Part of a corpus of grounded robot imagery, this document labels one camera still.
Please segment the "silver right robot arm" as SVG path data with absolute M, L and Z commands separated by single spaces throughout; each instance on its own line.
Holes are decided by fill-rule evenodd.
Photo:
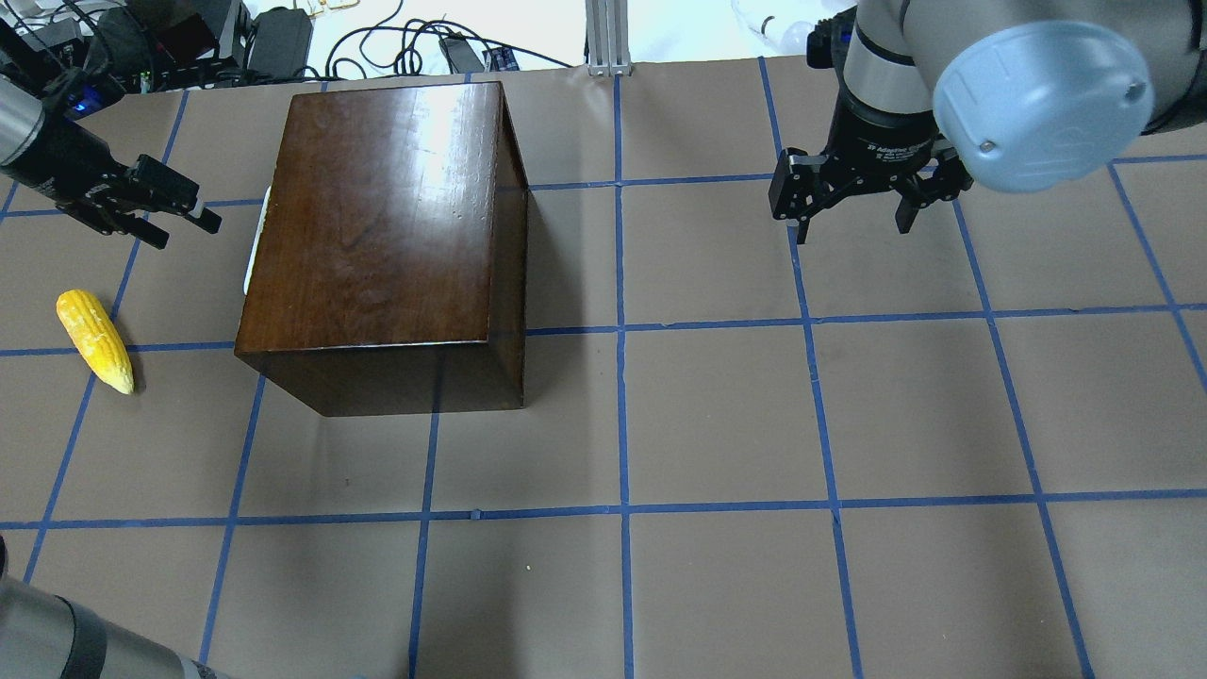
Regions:
M 851 197 L 898 194 L 905 235 L 976 185 L 1048 191 L 1205 121 L 1202 1 L 859 1 L 805 60 L 839 90 L 823 150 L 782 150 L 769 185 L 797 242 Z

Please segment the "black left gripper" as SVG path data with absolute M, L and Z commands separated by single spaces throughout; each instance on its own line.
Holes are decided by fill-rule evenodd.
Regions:
M 223 219 L 200 199 L 197 182 L 151 156 L 139 156 L 133 166 L 118 163 L 107 144 L 72 119 L 46 117 L 30 141 L 8 160 L 8 176 L 56 203 L 94 232 L 117 232 L 151 248 L 165 248 L 169 235 L 138 215 L 121 212 L 107 197 L 109 182 L 126 172 L 129 201 L 151 212 L 169 212 L 216 235 Z

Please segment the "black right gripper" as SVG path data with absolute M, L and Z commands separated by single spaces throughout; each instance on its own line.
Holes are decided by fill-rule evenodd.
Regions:
M 931 176 L 915 174 L 932 160 L 938 164 Z M 780 152 L 769 207 L 772 218 L 794 221 L 795 244 L 801 245 L 814 216 L 850 197 L 859 180 L 869 188 L 887 185 L 892 177 L 897 177 L 894 191 L 900 194 L 894 212 L 900 235 L 911 232 L 921 210 L 935 201 L 954 201 L 974 185 L 931 110 L 888 112 L 852 94 L 840 94 L 822 156 L 803 150 Z

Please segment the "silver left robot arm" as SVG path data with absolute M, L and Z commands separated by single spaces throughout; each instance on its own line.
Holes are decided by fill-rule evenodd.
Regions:
M 72 652 L 74 610 L 86 640 L 105 631 L 105 678 L 198 678 L 189 654 L 159 643 L 170 624 L 167 579 L 198 595 L 214 523 L 56 526 L 56 505 L 88 404 L 107 388 L 56 320 L 60 289 L 121 291 L 136 241 L 99 238 L 59 212 L 2 218 L 2 675 L 57 678 Z

